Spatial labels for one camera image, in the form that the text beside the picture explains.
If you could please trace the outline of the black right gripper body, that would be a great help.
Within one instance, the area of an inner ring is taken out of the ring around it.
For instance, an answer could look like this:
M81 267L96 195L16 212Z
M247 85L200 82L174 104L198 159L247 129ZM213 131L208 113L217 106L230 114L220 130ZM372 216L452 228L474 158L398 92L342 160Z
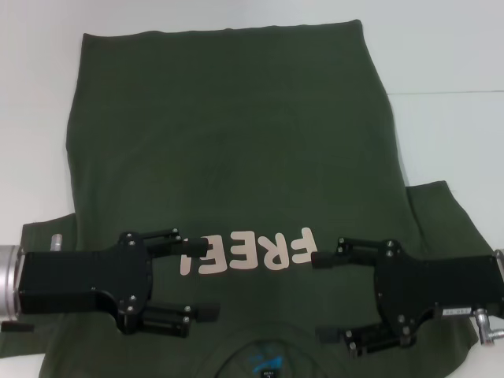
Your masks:
M374 291L386 335L415 335L435 318L471 317L479 309L504 318L504 274L494 255L421 260L394 240L374 242Z

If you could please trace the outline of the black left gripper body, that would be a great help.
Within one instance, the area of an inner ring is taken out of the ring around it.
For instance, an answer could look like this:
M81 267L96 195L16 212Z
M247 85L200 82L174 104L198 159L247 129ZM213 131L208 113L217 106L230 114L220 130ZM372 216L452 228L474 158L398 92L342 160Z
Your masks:
M130 335L141 327L152 275L151 256L135 233L100 251L28 252L20 274L20 311L108 313Z

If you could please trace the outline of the dark green printed t-shirt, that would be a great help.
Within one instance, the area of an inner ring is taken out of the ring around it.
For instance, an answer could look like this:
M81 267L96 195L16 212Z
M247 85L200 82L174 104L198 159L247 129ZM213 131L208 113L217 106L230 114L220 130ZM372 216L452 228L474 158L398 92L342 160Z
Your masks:
M491 248L443 181L407 187L393 113L362 24L83 36L66 150L75 211L23 227L26 251L179 230L200 258L153 263L156 302L221 307L186 338L122 334L105 313L34 318L0 333L0 358L42 354L36 378L447 378L471 322L418 324L351 358L377 326L373 269L314 269L345 238L384 259L483 257Z

